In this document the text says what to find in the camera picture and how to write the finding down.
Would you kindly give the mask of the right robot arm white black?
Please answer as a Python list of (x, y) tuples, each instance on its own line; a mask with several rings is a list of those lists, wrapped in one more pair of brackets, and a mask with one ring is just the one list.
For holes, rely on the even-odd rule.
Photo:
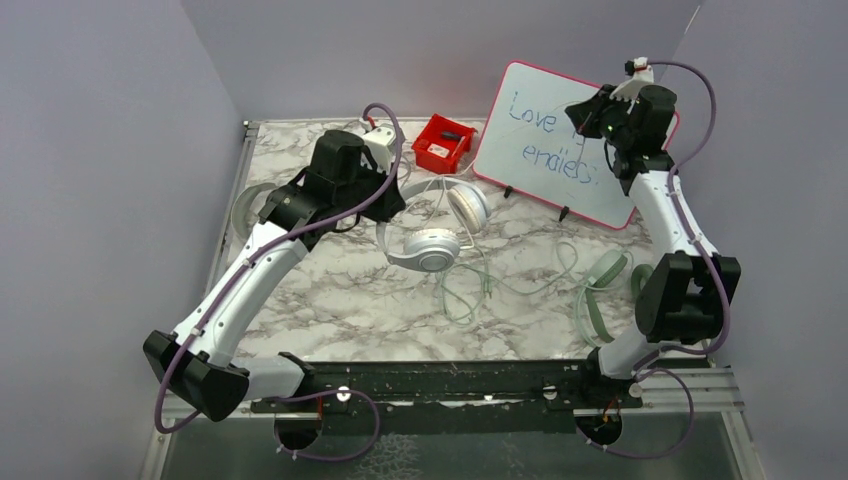
[(678, 166), (665, 148), (677, 96), (646, 85), (620, 97), (612, 85), (566, 107), (576, 132), (614, 150), (612, 172), (648, 228), (657, 263), (641, 287), (635, 324), (593, 353), (596, 369), (577, 380), (579, 398), (600, 407), (664, 351), (706, 355), (726, 340), (730, 304), (741, 277), (700, 229), (683, 195)]

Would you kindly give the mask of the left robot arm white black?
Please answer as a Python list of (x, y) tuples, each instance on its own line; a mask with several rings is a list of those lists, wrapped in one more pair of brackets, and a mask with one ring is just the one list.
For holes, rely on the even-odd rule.
[(310, 163), (267, 197), (237, 258), (171, 332), (152, 331), (143, 352), (162, 392), (218, 422), (246, 401), (277, 397), (298, 411), (313, 401), (308, 366), (291, 354), (234, 363), (236, 347), (282, 279), (347, 217), (387, 221), (403, 200), (397, 185), (404, 134), (328, 130)]

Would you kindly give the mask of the white headphones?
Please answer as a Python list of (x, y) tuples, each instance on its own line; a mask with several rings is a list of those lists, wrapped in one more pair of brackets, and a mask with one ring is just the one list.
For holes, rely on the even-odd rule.
[[(492, 209), (483, 191), (474, 184), (457, 178), (439, 175), (400, 190), (404, 201), (429, 191), (441, 191), (448, 200), (455, 218), (469, 237), (480, 233), (491, 217)], [(387, 261), (395, 266), (423, 273), (438, 273), (450, 268), (463, 249), (459, 237), (449, 229), (422, 229), (404, 242), (402, 253), (389, 251), (385, 222), (377, 223), (375, 236), (378, 247)]]

